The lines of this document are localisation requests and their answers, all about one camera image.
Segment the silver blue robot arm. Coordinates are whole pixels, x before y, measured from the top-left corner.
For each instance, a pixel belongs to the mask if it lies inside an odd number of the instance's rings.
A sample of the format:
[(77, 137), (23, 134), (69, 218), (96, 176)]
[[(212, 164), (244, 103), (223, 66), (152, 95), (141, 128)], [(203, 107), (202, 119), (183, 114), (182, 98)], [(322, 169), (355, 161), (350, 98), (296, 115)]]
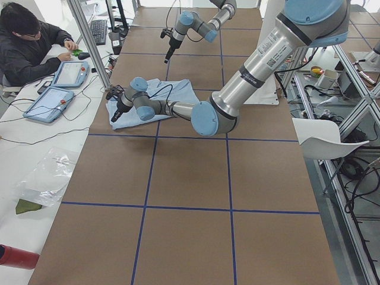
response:
[(124, 113), (135, 110), (142, 121), (165, 115), (190, 121), (193, 129), (203, 136), (226, 134), (237, 125), (240, 107), (297, 48), (343, 43), (347, 39), (349, 14), (350, 1), (285, 1), (274, 28), (208, 100), (198, 103), (154, 100), (147, 93), (147, 81), (136, 77), (117, 95), (110, 121), (115, 123)]
[(184, 11), (179, 15), (174, 28), (164, 28), (160, 37), (169, 37), (169, 50), (164, 59), (164, 63), (168, 63), (176, 49), (179, 49), (183, 40), (187, 36), (188, 30), (194, 30), (201, 36), (201, 40), (205, 39), (212, 43), (221, 26), (228, 20), (231, 20), (237, 9), (236, 1), (210, 1), (218, 8), (218, 13), (208, 22), (202, 20), (195, 11)]

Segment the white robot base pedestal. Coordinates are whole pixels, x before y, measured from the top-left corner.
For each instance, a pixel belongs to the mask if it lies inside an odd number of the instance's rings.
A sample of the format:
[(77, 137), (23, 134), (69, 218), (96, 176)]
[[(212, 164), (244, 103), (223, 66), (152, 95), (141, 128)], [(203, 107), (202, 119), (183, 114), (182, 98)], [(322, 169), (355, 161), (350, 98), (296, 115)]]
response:
[(265, 80), (265, 83), (251, 95), (246, 105), (277, 105), (278, 97), (276, 93), (276, 84), (273, 76), (274, 67), (270, 67), (269, 59), (274, 54), (274, 45), (278, 43), (278, 40), (274, 39), (273, 29), (276, 25), (276, 16), (283, 10), (284, 1), (281, 0), (269, 0), (264, 10), (263, 24), (259, 35), (259, 41), (257, 44), (259, 56), (261, 57), (262, 68), (268, 68), (270, 75)]

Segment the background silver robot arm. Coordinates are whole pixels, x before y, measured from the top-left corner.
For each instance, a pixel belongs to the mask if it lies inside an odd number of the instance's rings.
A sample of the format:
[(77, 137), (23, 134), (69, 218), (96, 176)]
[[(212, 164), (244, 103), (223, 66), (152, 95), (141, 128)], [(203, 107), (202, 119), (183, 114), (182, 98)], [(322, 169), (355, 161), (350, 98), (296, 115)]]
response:
[(367, 73), (379, 73), (379, 42), (370, 52), (351, 52), (354, 59), (354, 65), (359, 67), (360, 71)]

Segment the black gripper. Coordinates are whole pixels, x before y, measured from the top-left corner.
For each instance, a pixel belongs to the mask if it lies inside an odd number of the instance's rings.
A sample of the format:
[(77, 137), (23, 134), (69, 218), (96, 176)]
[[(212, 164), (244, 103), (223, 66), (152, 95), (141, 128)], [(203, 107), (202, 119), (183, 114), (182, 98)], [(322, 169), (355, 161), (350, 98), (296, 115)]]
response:
[(113, 88), (111, 91), (108, 91), (106, 100), (107, 110), (109, 115), (112, 116), (111, 122), (116, 122), (121, 115), (131, 110), (131, 103), (126, 100), (125, 91), (122, 88)]
[(164, 63), (168, 63), (173, 56), (176, 49), (179, 49), (182, 44), (182, 35), (178, 33), (175, 28), (164, 28), (161, 32), (160, 37), (163, 39), (165, 36), (170, 38), (169, 40), (169, 50), (164, 58)]

